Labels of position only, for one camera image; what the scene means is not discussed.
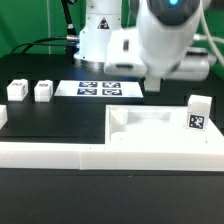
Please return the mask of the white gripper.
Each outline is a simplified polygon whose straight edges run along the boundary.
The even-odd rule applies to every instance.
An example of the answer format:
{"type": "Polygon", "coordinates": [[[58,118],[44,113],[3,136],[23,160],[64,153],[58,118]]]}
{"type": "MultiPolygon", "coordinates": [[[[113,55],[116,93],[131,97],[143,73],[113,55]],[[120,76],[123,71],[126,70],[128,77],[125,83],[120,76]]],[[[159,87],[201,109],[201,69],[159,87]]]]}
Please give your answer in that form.
{"type": "Polygon", "coordinates": [[[177,32],[148,33],[135,28],[114,31],[107,46],[104,72],[110,75],[204,80],[208,54],[189,49],[189,39],[177,32]]]}

